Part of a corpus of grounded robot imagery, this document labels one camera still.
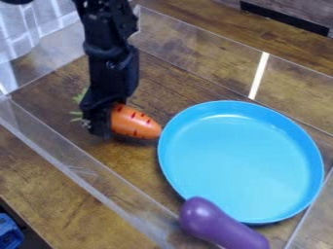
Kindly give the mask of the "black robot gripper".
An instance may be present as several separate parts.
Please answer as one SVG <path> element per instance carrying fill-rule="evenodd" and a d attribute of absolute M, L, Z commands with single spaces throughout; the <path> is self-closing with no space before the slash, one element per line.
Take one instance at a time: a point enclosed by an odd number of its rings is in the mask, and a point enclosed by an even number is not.
<path fill-rule="evenodd" d="M 138 17 L 127 0 L 73 0 L 83 24 L 83 50 L 89 56 L 93 94 L 126 100 L 139 82 L 139 51 L 129 43 L 138 31 Z M 81 105 L 82 126 L 105 139 L 113 137 L 113 105 Z"/>

